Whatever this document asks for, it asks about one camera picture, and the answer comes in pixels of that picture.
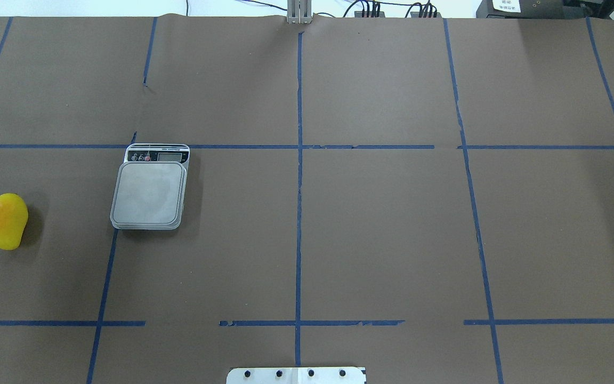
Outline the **yellow mango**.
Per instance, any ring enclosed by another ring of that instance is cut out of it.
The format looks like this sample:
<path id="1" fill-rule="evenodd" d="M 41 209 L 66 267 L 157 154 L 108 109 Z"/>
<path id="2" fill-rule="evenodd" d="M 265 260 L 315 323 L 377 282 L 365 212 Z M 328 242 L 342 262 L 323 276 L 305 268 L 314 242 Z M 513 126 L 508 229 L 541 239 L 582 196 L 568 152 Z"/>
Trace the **yellow mango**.
<path id="1" fill-rule="evenodd" d="M 0 250 L 16 250 L 22 241 L 29 213 L 20 195 L 0 195 Z"/>

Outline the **brown paper table cover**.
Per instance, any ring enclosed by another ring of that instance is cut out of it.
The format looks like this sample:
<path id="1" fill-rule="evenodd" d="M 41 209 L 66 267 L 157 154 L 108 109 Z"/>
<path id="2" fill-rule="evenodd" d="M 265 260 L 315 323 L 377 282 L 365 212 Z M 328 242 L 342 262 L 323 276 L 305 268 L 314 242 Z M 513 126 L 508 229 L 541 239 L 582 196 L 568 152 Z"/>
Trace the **brown paper table cover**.
<path id="1" fill-rule="evenodd" d="M 0 383 L 614 383 L 614 20 L 0 17 L 1 194 Z"/>

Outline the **grey digital kitchen scale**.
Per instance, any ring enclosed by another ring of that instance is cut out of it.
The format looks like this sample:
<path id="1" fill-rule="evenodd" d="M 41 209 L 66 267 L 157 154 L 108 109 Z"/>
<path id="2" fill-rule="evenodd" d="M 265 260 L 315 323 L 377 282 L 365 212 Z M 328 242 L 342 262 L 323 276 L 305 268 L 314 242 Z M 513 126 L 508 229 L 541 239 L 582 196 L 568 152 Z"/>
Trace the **grey digital kitchen scale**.
<path id="1" fill-rule="evenodd" d="M 126 148 L 110 207 L 115 229 L 172 230 L 181 224 L 190 146 L 133 143 Z"/>

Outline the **black power strip left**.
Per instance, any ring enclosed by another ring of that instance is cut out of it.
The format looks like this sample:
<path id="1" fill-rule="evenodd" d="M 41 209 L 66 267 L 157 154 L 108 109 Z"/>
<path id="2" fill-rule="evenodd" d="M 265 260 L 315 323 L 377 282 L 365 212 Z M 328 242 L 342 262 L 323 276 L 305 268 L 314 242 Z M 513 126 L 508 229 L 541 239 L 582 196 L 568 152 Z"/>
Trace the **black power strip left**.
<path id="1" fill-rule="evenodd" d="M 360 4 L 361 10 L 351 11 L 355 18 L 359 19 L 378 19 L 384 18 L 385 13 L 382 10 L 382 3 L 375 1 L 356 1 L 352 5 Z"/>

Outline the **black power strip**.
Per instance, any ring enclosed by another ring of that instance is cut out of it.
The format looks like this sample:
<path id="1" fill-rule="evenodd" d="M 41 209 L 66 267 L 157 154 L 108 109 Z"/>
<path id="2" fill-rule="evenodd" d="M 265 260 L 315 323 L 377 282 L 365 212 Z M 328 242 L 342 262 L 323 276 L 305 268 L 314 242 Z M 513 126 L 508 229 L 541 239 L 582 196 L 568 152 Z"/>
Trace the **black power strip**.
<path id="1" fill-rule="evenodd" d="M 378 19 L 384 18 L 385 13 L 382 10 L 382 3 L 375 1 L 356 1 L 352 5 L 360 4 L 361 10 L 351 11 L 355 18 L 359 19 Z"/>
<path id="2" fill-rule="evenodd" d="M 437 7 L 431 2 L 426 1 L 424 3 L 416 2 L 408 7 L 405 14 L 406 18 L 411 19 L 438 19 L 441 17 Z"/>

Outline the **white metal mounting plate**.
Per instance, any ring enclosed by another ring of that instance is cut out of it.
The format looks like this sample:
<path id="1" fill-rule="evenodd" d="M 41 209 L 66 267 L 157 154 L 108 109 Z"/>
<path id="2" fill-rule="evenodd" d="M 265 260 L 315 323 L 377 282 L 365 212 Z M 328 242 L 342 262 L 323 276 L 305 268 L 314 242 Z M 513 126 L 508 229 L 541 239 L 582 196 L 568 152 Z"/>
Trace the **white metal mounting plate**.
<path id="1" fill-rule="evenodd" d="M 366 383 L 366 369 L 355 366 L 237 367 L 226 383 Z"/>

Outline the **black power strip right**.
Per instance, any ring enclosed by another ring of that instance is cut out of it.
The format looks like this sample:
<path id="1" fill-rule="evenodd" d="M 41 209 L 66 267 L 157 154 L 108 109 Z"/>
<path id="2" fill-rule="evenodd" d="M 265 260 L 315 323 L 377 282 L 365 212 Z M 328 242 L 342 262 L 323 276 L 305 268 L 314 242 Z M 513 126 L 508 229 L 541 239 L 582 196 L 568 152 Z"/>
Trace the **black power strip right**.
<path id="1" fill-rule="evenodd" d="M 408 7 L 405 14 L 406 18 L 411 19 L 438 19 L 441 17 L 437 7 L 431 2 L 426 1 L 424 3 L 416 2 Z"/>

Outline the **dark grey equipment box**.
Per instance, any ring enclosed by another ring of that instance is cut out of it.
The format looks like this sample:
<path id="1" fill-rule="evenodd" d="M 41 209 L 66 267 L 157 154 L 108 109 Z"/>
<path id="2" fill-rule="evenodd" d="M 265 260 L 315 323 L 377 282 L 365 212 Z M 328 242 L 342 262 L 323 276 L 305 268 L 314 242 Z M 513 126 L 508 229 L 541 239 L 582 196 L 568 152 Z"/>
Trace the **dark grey equipment box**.
<path id="1" fill-rule="evenodd" d="M 563 1 L 481 1 L 477 19 L 565 19 Z"/>

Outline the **aluminium profile post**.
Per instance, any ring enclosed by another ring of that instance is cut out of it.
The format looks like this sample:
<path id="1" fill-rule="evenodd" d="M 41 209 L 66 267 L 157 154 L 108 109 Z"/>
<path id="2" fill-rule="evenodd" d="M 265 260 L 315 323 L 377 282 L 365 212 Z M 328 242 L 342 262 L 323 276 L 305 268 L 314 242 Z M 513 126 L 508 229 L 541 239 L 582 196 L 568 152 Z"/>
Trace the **aluminium profile post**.
<path id="1" fill-rule="evenodd" d="M 310 24 L 313 19 L 312 0 L 288 0 L 287 23 Z"/>

